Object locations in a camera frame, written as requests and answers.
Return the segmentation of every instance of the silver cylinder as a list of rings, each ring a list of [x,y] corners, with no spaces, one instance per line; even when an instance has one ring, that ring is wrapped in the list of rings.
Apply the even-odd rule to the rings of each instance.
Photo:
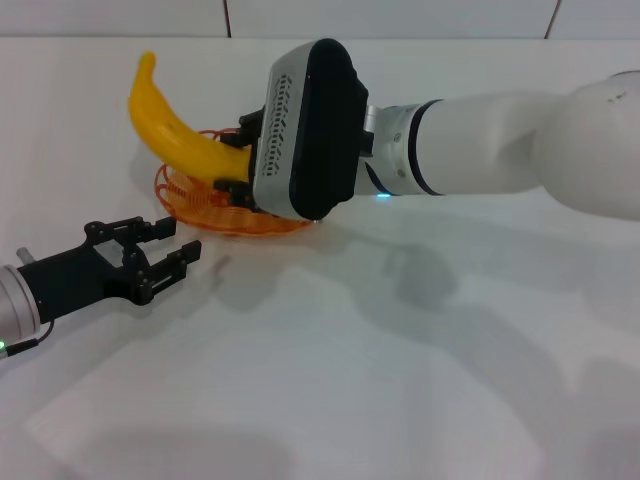
[[[0,340],[11,345],[39,331],[40,314],[27,282],[15,267],[0,267]]]

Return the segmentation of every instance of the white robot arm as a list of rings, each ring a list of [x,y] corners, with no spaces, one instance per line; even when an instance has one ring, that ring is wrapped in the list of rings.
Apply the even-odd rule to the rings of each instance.
[[[570,95],[385,109],[367,97],[333,40],[273,65],[251,185],[260,209],[319,220],[354,194],[516,193],[542,184],[575,210],[640,220],[640,73]]]
[[[582,212],[640,220],[640,73],[567,96],[506,93],[369,108],[356,194],[516,193],[542,184]]]

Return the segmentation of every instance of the white tile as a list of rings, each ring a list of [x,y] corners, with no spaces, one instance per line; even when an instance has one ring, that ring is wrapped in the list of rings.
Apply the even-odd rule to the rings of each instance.
[[[222,0],[0,0],[0,35],[225,37]]]
[[[230,0],[234,37],[542,38],[555,0]]]
[[[640,38],[637,0],[563,0],[551,38]]]

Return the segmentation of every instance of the yellow banana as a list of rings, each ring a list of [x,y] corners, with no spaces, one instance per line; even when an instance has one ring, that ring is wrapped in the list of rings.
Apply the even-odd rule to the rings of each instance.
[[[179,172],[213,184],[215,180],[249,181],[248,148],[213,141],[185,125],[153,83],[156,57],[146,52],[129,96],[129,115],[140,139]]]

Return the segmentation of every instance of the ventilation slots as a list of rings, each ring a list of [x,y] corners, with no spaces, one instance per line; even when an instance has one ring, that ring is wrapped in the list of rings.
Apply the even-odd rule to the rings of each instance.
[[[275,85],[275,95],[271,104],[271,115],[269,116],[269,137],[267,140],[267,161],[262,167],[262,176],[270,177],[280,170],[280,157],[282,156],[282,134],[287,126],[286,119],[289,113],[289,89],[291,88],[291,77],[281,75]]]

